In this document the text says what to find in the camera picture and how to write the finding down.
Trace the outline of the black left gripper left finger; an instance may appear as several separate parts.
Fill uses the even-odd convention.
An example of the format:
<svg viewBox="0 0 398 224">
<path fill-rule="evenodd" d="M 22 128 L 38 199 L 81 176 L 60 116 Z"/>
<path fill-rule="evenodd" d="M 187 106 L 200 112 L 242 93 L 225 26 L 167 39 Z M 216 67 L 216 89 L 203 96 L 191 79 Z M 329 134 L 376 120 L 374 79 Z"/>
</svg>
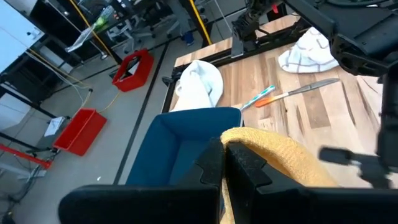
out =
<svg viewBox="0 0 398 224">
<path fill-rule="evenodd" d="M 224 149 L 212 139 L 175 185 L 86 185 L 61 199 L 61 224 L 220 224 Z"/>
</svg>

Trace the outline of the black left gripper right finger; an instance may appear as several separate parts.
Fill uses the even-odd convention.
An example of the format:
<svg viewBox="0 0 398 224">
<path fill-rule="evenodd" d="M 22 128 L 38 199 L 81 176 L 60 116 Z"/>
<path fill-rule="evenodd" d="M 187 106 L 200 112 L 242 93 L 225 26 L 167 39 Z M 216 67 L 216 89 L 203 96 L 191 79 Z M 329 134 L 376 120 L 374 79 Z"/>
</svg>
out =
<svg viewBox="0 0 398 224">
<path fill-rule="evenodd" d="M 226 182 L 236 224 L 398 224 L 398 190 L 306 187 L 239 142 Z"/>
</svg>

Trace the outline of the mustard yellow towel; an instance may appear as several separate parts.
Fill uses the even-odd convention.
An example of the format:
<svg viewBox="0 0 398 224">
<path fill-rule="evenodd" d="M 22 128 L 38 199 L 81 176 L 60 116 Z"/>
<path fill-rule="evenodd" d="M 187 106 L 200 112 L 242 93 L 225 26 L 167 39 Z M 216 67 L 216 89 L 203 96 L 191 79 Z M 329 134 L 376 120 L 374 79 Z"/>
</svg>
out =
<svg viewBox="0 0 398 224">
<path fill-rule="evenodd" d="M 255 128 L 232 128 L 221 135 L 227 145 L 240 142 L 260 155 L 273 168 L 309 187 L 336 187 L 338 184 L 307 149 L 292 138 Z"/>
</svg>

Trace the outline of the navy fabric storage bin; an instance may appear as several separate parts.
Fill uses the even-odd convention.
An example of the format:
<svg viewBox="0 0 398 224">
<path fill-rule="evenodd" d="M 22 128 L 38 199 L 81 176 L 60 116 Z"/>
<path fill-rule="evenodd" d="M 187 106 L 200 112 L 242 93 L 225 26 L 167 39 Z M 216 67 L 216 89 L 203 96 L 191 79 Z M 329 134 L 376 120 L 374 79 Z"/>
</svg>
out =
<svg viewBox="0 0 398 224">
<path fill-rule="evenodd" d="M 177 184 L 212 138 L 240 127 L 242 114 L 232 107 L 200 108 L 157 115 L 151 122 L 126 185 Z"/>
</svg>

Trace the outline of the plain white towel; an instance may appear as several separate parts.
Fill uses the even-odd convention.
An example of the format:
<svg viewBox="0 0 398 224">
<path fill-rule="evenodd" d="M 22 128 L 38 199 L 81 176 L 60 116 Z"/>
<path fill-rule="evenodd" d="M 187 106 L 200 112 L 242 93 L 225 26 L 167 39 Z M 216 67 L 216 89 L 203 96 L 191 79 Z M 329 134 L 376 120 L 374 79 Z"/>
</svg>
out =
<svg viewBox="0 0 398 224">
<path fill-rule="evenodd" d="M 223 78 L 211 63 L 194 60 L 175 88 L 178 100 L 172 111 L 214 108 L 223 94 Z"/>
</svg>

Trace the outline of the white towel with brown checks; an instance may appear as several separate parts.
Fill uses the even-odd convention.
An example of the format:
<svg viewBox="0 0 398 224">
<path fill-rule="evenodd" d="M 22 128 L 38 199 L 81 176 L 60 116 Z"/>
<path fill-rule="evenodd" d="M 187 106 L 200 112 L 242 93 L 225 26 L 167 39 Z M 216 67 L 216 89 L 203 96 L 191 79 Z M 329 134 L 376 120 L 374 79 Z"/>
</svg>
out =
<svg viewBox="0 0 398 224">
<path fill-rule="evenodd" d="M 281 54 L 278 63 L 289 73 L 320 73 L 338 66 L 330 52 L 328 39 L 314 27 Z"/>
</svg>

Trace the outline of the red plastic bin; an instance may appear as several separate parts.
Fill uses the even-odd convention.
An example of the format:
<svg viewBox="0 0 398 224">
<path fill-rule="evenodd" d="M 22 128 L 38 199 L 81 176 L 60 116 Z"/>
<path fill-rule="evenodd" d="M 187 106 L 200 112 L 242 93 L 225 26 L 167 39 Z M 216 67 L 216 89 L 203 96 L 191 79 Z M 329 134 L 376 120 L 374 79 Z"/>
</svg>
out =
<svg viewBox="0 0 398 224">
<path fill-rule="evenodd" d="M 80 109 L 55 140 L 53 147 L 84 156 L 106 122 L 107 119 L 96 110 Z"/>
<path fill-rule="evenodd" d="M 139 59 L 136 70 L 131 72 L 131 75 L 123 77 L 123 75 L 129 71 L 127 69 L 129 63 L 135 58 Z M 122 92 L 128 92 L 142 87 L 147 81 L 153 64 L 154 58 L 149 51 L 147 49 L 140 49 L 133 54 L 126 56 L 122 60 L 122 63 L 112 80 L 112 84 Z"/>
</svg>

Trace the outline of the white paper sheet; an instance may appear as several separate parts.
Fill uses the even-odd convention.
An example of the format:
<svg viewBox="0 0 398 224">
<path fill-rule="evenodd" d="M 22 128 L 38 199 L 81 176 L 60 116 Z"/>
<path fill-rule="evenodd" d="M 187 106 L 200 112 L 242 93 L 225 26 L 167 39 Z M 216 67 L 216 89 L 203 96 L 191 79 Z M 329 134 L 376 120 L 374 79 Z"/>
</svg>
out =
<svg viewBox="0 0 398 224">
<path fill-rule="evenodd" d="M 44 133 L 44 137 L 54 135 L 59 128 L 61 127 L 62 123 L 65 121 L 65 117 L 57 117 L 50 120 L 49 125 Z"/>
</svg>

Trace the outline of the red metal bar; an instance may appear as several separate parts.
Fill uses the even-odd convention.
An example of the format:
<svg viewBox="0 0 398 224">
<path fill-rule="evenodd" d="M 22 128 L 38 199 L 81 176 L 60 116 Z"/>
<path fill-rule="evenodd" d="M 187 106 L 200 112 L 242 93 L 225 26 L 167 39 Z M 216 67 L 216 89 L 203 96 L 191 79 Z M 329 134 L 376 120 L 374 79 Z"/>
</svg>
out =
<svg viewBox="0 0 398 224">
<path fill-rule="evenodd" d="M 17 157 L 21 157 L 21 158 L 26 159 L 28 161 L 34 162 L 34 163 L 36 163 L 38 165 L 41 165 L 44 169 L 48 169 L 52 165 L 52 161 L 50 161 L 50 160 L 46 161 L 46 160 L 43 160 L 43 159 L 38 159 L 38 158 L 36 158 L 34 156 L 30 156 L 28 154 L 25 154 L 24 152 L 17 151 L 15 149 L 7 147 L 7 146 L 5 146 L 3 144 L 0 144 L 0 150 L 8 152 L 8 153 L 11 153 L 11 154 L 13 154 L 13 155 L 15 155 Z"/>
</svg>

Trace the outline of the grey office chair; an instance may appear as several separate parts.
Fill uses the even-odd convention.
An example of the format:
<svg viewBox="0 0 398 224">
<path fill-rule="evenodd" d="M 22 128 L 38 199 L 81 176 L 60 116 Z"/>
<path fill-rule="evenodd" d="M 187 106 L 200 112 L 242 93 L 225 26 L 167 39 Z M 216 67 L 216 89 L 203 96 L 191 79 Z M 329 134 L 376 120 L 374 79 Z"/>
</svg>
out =
<svg viewBox="0 0 398 224">
<path fill-rule="evenodd" d="M 114 26 L 106 33 L 113 42 L 117 42 L 117 38 L 126 38 L 127 42 L 123 47 L 123 51 L 125 54 L 135 52 L 136 44 L 140 42 L 140 37 L 137 29 L 137 19 L 126 19 L 123 23 Z"/>
</svg>

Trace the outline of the clear bag with green item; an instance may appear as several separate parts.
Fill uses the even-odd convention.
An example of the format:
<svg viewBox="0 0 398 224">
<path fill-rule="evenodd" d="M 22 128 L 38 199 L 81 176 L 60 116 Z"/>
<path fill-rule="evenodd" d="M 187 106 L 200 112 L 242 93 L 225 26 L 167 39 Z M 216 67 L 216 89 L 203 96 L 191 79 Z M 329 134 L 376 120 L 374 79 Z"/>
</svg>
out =
<svg viewBox="0 0 398 224">
<path fill-rule="evenodd" d="M 83 19 L 83 22 L 86 24 L 86 29 L 80 31 L 80 35 L 77 40 L 74 42 L 73 45 L 66 47 L 65 51 L 70 53 L 80 48 L 84 42 L 89 41 L 100 51 L 102 55 L 110 56 L 110 49 L 108 49 L 108 47 L 100 39 L 98 34 L 100 32 L 100 29 L 105 28 L 105 25 L 109 24 L 109 17 L 113 15 L 114 9 L 106 4 L 105 7 L 101 8 L 99 16 L 95 17 L 94 23 L 90 24 L 85 14 L 81 10 L 81 7 L 77 5 L 74 0 L 71 0 L 70 2 L 77 11 L 78 15 Z M 102 45 L 102 49 L 100 49 L 92 40 L 90 40 L 92 37 Z"/>
</svg>

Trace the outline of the white cabinet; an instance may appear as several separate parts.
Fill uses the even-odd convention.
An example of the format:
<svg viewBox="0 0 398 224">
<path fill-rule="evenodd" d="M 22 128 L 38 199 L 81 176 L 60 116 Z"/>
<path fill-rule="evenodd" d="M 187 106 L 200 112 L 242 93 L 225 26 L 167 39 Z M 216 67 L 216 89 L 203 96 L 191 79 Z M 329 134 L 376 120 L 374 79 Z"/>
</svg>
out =
<svg viewBox="0 0 398 224">
<path fill-rule="evenodd" d="M 0 73 L 44 36 L 35 24 L 0 0 Z"/>
</svg>

